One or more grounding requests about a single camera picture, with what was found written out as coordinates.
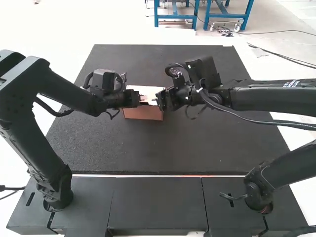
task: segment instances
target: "black cable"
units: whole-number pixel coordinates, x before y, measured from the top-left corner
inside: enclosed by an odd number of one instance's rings
[[[190,107],[190,105],[187,105],[186,106],[186,109],[185,109],[185,115],[186,115],[186,117],[188,118],[188,119],[190,119],[190,120],[195,120],[195,119],[197,119],[203,112],[204,112],[204,110],[207,108],[207,105],[205,105],[194,117],[190,117],[189,115],[188,115],[188,108]]]
[[[257,121],[257,120],[253,120],[251,118],[245,118],[245,117],[239,115],[238,113],[236,113],[235,110],[232,110],[230,108],[222,106],[222,105],[212,101],[211,99],[209,99],[207,96],[206,89],[202,89],[199,93],[200,93],[202,99],[205,101],[205,103],[209,107],[214,108],[214,109],[219,110],[219,111],[229,113],[231,115],[234,115],[234,116],[236,116],[242,120],[248,121],[248,122],[252,122],[252,123],[256,123],[256,124],[264,124],[264,125],[286,126],[286,127],[293,127],[293,128],[303,129],[303,130],[316,131],[316,124],[300,123],[300,122],[286,121],[286,120],[273,120],[271,122],[268,122],[268,121]]]
[[[308,32],[305,32],[305,31],[298,31],[298,30],[270,31],[270,32],[257,32],[257,33],[240,33],[240,32],[232,31],[232,33],[237,33],[237,34],[240,34],[240,35],[260,35],[260,34],[281,33],[281,32],[289,32],[289,31],[301,32],[301,33],[308,34],[308,35],[311,35],[311,36],[316,36],[315,34],[308,33]]]
[[[14,191],[14,192],[11,192],[10,194],[6,195],[6,196],[0,197],[0,200],[5,199],[5,198],[17,193],[18,191],[24,190],[24,189],[25,189],[25,186],[16,188],[16,187],[6,187],[5,185],[0,185],[0,192],[6,191],[6,190]]]
[[[93,72],[89,73],[89,74],[85,77],[84,83],[83,83],[83,86],[82,86],[84,89],[88,89],[88,88],[90,87],[89,82],[90,82],[92,76],[93,76]]]
[[[8,195],[4,196],[4,197],[0,197],[0,200],[3,200],[3,199],[5,199],[5,198],[7,198],[7,197],[11,196],[11,195],[13,195],[13,194],[17,193],[18,191],[19,191],[19,190],[14,191],[14,192],[12,192],[12,193],[10,193],[10,194],[8,194]]]
[[[111,113],[105,111],[105,113],[107,113],[110,116],[110,120],[114,119],[118,114],[119,114],[120,110],[118,110],[114,115],[112,115]]]
[[[3,192],[3,191],[6,191],[6,190],[11,190],[11,191],[18,191],[18,190],[24,190],[25,189],[25,186],[24,187],[19,187],[19,188],[16,188],[16,187],[6,187],[5,185],[0,185],[0,192]]]
[[[302,66],[305,66],[305,67],[308,67],[308,68],[316,69],[316,67],[313,67],[313,66],[316,66],[316,64],[308,63],[308,62],[301,61],[301,60],[298,60],[298,59],[295,59],[295,58],[290,58],[290,57],[288,57],[288,56],[285,56],[285,55],[282,55],[282,54],[279,54],[279,53],[274,53],[274,52],[271,52],[271,51],[266,50],[266,49],[264,49],[264,48],[257,47],[257,46],[255,46],[255,45],[253,45],[253,44],[250,44],[250,43],[247,43],[247,44],[248,44],[250,47],[252,47],[252,48],[259,48],[259,49],[261,49],[262,51],[265,51],[265,52],[267,52],[267,53],[273,54],[273,55],[275,55],[275,56],[278,56],[278,57],[283,58],[283,59],[285,59],[285,60],[288,60],[288,61],[290,61],[290,62],[299,64],[299,65],[302,65]]]
[[[305,227],[300,227],[295,230],[292,230],[282,237],[298,237],[300,235],[305,235],[309,233],[316,233],[316,226],[305,226]]]
[[[230,200],[230,201],[238,201],[238,200],[245,199],[246,197],[248,197],[248,194],[244,194],[244,195],[241,195],[239,197],[232,197],[232,196],[229,196],[225,193],[219,193],[219,196],[222,198],[225,198],[227,200]]]
[[[49,112],[51,115],[54,115],[55,117],[67,116],[74,111],[73,109],[69,109],[63,112],[56,112],[48,104],[46,104],[44,101],[42,101],[38,97],[35,98],[35,102],[39,104],[40,106],[42,106],[45,110],[47,110],[47,112]]]

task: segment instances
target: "concrete floor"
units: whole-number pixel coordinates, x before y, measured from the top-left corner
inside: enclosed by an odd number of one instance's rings
[[[310,4],[309,1],[301,1],[301,5],[299,1],[278,1],[256,0],[245,32],[296,29],[316,33],[313,29],[313,12],[310,16],[305,12],[307,8],[304,8],[305,4]],[[232,0],[228,10],[244,11],[246,3],[246,0]],[[145,17],[145,14],[152,15],[153,9],[145,9],[143,0],[42,0],[38,5],[33,5],[32,0],[0,0],[0,9],[0,48],[43,57],[51,63],[54,71],[72,82],[75,81],[95,43],[234,45],[253,79],[316,78],[316,70],[273,55],[255,54],[246,45],[246,42],[249,42],[316,64],[316,37],[306,34],[290,32],[224,38],[217,32],[204,31],[201,22],[198,22],[196,32],[189,30],[190,26],[184,27],[185,29],[166,26],[155,29],[153,17]],[[179,12],[192,10],[191,7]],[[198,15],[204,20],[205,6],[200,7]],[[58,103],[47,102],[56,110],[60,107]],[[34,112],[42,132],[46,134],[54,117],[38,106],[35,106]],[[312,120],[308,117],[277,113],[273,113],[273,117]],[[308,131],[284,127],[279,129],[291,150],[316,138],[314,133]],[[0,147],[0,184],[25,185],[28,180],[25,164],[2,139]],[[316,178],[291,185],[291,188],[308,223],[315,225]],[[0,236],[18,236],[6,230],[5,226],[19,196],[20,194],[16,194],[0,201]]]

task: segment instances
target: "blue metal frame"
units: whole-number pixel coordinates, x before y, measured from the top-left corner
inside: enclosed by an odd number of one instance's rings
[[[216,4],[218,5],[219,9],[221,10],[222,14],[215,14],[215,13],[210,13],[211,11],[211,3],[212,1],[215,1]],[[251,12],[251,8],[253,5],[254,0],[249,0],[246,11],[244,14],[229,14],[225,7],[229,6],[229,2],[230,0],[226,0],[225,2],[225,6],[223,5],[222,2],[220,2],[220,0],[207,0],[207,8],[206,8],[206,15],[205,15],[205,22],[204,22],[204,30],[207,31],[207,27],[208,27],[208,22],[209,22],[209,18],[211,17],[223,17],[223,18],[242,18],[243,19],[243,23],[240,27],[241,30],[246,29],[246,25],[248,22],[248,18]]]
[[[186,0],[186,7],[189,7],[190,0]],[[154,0],[154,12],[155,12],[155,27],[159,26],[159,19],[192,19],[192,29],[196,30],[197,27],[197,15],[198,15],[198,7],[199,0],[195,0],[195,8],[193,15],[180,15],[178,14],[177,3],[176,0],[172,0],[172,10],[173,14],[170,15],[158,15],[158,7],[160,6],[159,0]]]

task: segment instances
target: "cardboard box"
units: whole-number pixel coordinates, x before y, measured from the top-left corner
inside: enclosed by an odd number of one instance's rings
[[[160,111],[157,105],[156,93],[164,90],[164,87],[143,86],[143,85],[127,85],[126,89],[134,89],[139,91],[141,96],[141,106],[137,108],[123,109],[125,119],[150,119],[163,120],[163,111]]]

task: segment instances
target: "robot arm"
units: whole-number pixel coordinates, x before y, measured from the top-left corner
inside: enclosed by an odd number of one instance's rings
[[[185,81],[182,68],[189,74]],[[316,130],[314,124],[273,120],[256,121],[244,118],[237,111],[272,111],[316,117],[316,79],[302,80],[232,80],[222,84],[212,57],[184,64],[170,64],[166,73],[174,85],[157,94],[162,110],[206,104],[212,109],[227,112],[241,119],[269,125],[290,126]],[[253,168],[245,177],[245,195],[230,197],[244,199],[252,209],[268,214],[273,209],[273,192],[283,186],[316,176],[316,140],[271,162]]]
[[[72,172],[35,121],[32,107],[37,94],[95,117],[140,102],[138,92],[125,90],[124,79],[113,71],[96,70],[86,80],[86,88],[90,79],[93,93],[54,73],[44,59],[0,51],[0,134],[28,166],[48,210],[62,210],[72,201]]]
[[[188,72],[190,80],[185,80],[177,69],[179,67]],[[316,79],[232,80],[222,84],[211,57],[186,64],[173,63],[165,72],[172,77],[174,85],[156,95],[163,111],[204,104],[258,124],[316,130],[313,124],[255,121],[237,113],[256,110],[316,116]],[[125,90],[124,82],[125,79],[113,71],[96,70],[89,74],[84,89],[81,89],[55,74],[44,59],[0,51],[0,134],[27,164],[30,175],[38,183],[38,190],[43,193],[47,210],[62,210],[72,201],[72,173],[53,151],[35,121],[32,106],[37,94],[71,109],[98,116],[110,108],[137,107],[140,104],[138,92]],[[313,142],[272,162],[260,164],[244,179],[245,195],[235,199],[245,199],[251,209],[270,213],[274,190],[316,176],[315,155]],[[221,196],[234,198],[225,194]]]

